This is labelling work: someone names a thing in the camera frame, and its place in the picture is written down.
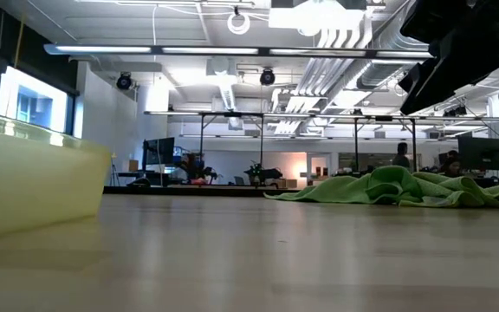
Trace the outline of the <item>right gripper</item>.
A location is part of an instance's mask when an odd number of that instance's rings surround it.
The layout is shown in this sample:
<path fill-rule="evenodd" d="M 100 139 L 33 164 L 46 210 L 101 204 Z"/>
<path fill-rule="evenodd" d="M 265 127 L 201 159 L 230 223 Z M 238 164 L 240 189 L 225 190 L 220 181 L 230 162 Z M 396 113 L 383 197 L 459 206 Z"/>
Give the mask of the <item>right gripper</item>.
<path fill-rule="evenodd" d="M 427 44 L 429 53 L 440 58 L 415 64 L 399 81 L 407 93 L 400 108 L 403 115 L 445 101 L 499 68 L 499 58 L 445 58 L 478 50 L 499 57 L 499 0 L 416 0 L 400 33 Z"/>

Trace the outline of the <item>green cloth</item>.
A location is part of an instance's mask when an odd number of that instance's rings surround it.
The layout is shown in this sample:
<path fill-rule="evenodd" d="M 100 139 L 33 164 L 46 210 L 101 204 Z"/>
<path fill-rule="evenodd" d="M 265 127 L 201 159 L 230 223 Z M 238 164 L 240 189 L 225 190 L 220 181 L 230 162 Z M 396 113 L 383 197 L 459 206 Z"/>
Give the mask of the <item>green cloth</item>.
<path fill-rule="evenodd" d="M 424 192 L 412 173 L 401 166 L 383 166 L 356 178 L 336 176 L 299 192 L 264 194 L 267 199 L 326 204 L 398 205 L 418 203 Z"/>

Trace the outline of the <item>yellow plastic basket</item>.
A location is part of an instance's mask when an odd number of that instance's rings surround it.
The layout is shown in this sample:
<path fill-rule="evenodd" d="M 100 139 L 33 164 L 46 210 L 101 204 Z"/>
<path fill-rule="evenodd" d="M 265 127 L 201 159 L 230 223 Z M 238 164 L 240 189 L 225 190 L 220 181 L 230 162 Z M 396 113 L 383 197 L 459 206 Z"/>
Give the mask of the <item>yellow plastic basket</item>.
<path fill-rule="evenodd" d="M 96 215 L 106 147 L 0 116 L 0 236 Z"/>

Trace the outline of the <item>green microfiber towel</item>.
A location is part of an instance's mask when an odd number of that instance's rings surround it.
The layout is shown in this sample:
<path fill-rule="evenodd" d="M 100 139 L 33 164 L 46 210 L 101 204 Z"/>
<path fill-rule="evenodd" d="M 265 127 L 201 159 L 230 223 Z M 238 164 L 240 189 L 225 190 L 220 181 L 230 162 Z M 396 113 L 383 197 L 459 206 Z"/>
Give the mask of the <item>green microfiber towel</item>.
<path fill-rule="evenodd" d="M 430 208 L 499 208 L 499 185 L 482 188 L 474 179 L 450 178 L 428 172 L 412 174 L 418 195 L 400 199 L 399 206 Z"/>

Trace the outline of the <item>person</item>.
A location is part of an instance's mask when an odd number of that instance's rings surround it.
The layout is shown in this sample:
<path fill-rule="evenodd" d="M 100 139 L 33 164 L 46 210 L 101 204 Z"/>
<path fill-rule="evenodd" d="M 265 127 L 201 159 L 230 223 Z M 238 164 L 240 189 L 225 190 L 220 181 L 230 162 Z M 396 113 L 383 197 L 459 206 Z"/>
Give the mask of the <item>person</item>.
<path fill-rule="evenodd" d="M 186 154 L 181 162 L 180 168 L 186 172 L 188 180 L 199 179 L 199 166 L 196 160 L 196 155 L 193 153 Z"/>
<path fill-rule="evenodd" d="M 447 152 L 447 156 L 444 164 L 442 165 L 440 172 L 450 178 L 460 177 L 461 174 L 461 161 L 459 159 L 459 154 L 455 150 Z"/>
<path fill-rule="evenodd" d="M 410 160 L 406 157 L 408 145 L 405 142 L 398 143 L 397 153 L 392 160 L 394 166 L 401 166 L 407 170 L 411 169 Z"/>

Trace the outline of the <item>black monitor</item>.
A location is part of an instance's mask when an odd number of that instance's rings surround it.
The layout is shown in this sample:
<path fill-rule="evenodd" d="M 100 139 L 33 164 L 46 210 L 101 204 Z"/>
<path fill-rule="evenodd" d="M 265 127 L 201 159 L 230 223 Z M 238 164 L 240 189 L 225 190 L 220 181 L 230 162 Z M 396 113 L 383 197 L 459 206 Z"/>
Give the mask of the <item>black monitor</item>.
<path fill-rule="evenodd" d="M 145 140 L 143 151 L 145 165 L 170 165 L 174 162 L 174 138 Z"/>
<path fill-rule="evenodd" d="M 499 139 L 459 137 L 457 143 L 463 169 L 499 171 Z"/>

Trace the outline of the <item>long ceiling light bar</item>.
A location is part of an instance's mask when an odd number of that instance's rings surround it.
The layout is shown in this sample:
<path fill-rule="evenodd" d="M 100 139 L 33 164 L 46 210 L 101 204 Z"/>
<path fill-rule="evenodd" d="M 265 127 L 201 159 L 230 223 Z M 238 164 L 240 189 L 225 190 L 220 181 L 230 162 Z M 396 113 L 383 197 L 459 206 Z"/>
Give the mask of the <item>long ceiling light bar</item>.
<path fill-rule="evenodd" d="M 212 46 L 119 46 L 119 45 L 58 45 L 45 44 L 49 55 L 194 55 L 194 56 L 255 56 L 294 58 L 348 58 L 371 60 L 425 60 L 426 51 L 397 49 L 319 49 L 268 47 Z"/>

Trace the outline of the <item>black overhead rig frame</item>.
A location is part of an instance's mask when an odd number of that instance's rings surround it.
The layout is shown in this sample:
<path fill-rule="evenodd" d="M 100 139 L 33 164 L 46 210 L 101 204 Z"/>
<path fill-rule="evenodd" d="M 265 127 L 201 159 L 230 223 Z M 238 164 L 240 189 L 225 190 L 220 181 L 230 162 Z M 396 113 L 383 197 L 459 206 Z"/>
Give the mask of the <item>black overhead rig frame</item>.
<path fill-rule="evenodd" d="M 397 121 L 412 135 L 412 170 L 418 170 L 417 158 L 417 131 L 416 119 L 408 116 L 394 116 L 394 115 L 362 115 L 353 117 L 353 139 L 354 139 L 354 153 L 356 169 L 359 168 L 359 131 L 360 129 L 370 122 L 388 123 Z"/>
<path fill-rule="evenodd" d="M 213 118 L 217 116 L 223 116 L 224 118 L 239 118 L 241 119 L 242 117 L 247 117 L 250 118 L 251 120 L 259 118 L 261 120 L 261 123 L 258 124 L 255 121 L 255 124 L 257 125 L 257 128 L 260 131 L 260 159 L 259 159 L 259 164 L 262 166 L 263 165 L 263 141 L 264 141 L 264 113 L 252 113 L 252 112 L 237 112 L 237 111 L 224 111 L 224 112 L 199 112 L 198 116 L 201 117 L 201 127 L 200 127 L 200 135 L 199 135 L 199 152 L 200 155 L 203 155 L 203 141 L 204 141 L 204 129 L 205 129 L 205 124 L 204 124 L 204 119 L 206 116 L 212 116 Z"/>

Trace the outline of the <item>black framed window wall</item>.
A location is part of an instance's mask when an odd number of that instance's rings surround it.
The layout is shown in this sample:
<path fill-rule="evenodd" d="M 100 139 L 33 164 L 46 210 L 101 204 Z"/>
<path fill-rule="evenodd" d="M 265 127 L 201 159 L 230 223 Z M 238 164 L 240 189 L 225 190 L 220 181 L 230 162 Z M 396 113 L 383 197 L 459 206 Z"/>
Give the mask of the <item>black framed window wall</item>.
<path fill-rule="evenodd" d="M 0 74 L 0 115 L 60 133 L 71 128 L 73 98 L 24 72 L 7 67 Z"/>

